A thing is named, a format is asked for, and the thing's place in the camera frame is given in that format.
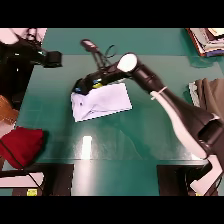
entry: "teal tabletop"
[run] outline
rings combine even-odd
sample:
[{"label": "teal tabletop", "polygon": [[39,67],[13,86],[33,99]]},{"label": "teal tabletop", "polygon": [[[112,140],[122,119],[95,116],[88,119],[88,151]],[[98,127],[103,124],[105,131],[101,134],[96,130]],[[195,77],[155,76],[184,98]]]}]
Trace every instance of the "teal tabletop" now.
[{"label": "teal tabletop", "polygon": [[[184,29],[63,28],[46,33],[43,47],[61,51],[63,67],[35,67],[17,121],[18,126],[49,132],[36,162],[74,163],[72,195],[158,195],[157,164],[204,161],[186,151],[163,108],[131,80],[124,80],[131,110],[74,121],[71,89],[78,78],[96,71],[94,60],[79,45],[83,38],[103,52],[115,44],[119,54],[137,53],[170,90],[189,103],[188,83],[222,78],[222,58],[198,57]],[[92,139],[88,160],[83,158],[86,136]],[[0,191],[7,194],[10,190]]]}]

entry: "red cloth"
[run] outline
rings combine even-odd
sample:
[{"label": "red cloth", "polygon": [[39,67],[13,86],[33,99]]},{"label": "red cloth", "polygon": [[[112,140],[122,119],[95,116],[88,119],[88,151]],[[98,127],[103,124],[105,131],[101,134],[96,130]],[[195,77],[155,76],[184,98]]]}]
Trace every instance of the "red cloth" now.
[{"label": "red cloth", "polygon": [[[43,136],[44,133],[41,129],[31,130],[23,127],[16,127],[15,130],[4,135],[1,140],[20,164],[25,167],[33,161],[37,153],[41,150]],[[2,155],[12,167],[22,169],[1,143],[0,155]]]}]

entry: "white paper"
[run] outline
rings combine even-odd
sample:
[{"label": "white paper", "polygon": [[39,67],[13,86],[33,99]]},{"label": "white paper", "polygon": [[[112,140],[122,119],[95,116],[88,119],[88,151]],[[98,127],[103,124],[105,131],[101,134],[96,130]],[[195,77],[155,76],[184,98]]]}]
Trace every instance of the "white paper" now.
[{"label": "white paper", "polygon": [[71,102],[75,122],[132,109],[124,83],[93,89],[86,96],[72,93]]}]

